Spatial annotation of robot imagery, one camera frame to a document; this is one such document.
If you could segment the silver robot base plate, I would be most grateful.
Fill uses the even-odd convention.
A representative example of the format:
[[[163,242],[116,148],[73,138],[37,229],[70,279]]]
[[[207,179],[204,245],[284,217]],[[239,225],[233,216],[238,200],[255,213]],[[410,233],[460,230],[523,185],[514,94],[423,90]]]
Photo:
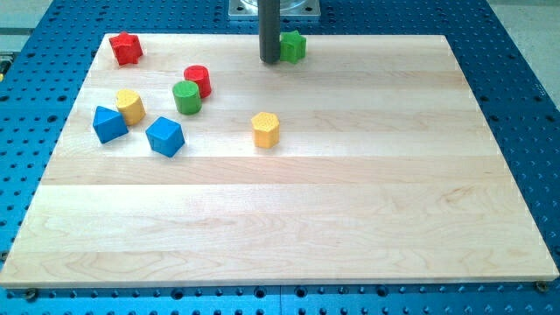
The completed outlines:
[[[278,0],[280,16],[296,20],[318,20],[321,17],[319,0]],[[229,0],[227,13],[230,20],[255,20],[258,16],[257,0]]]

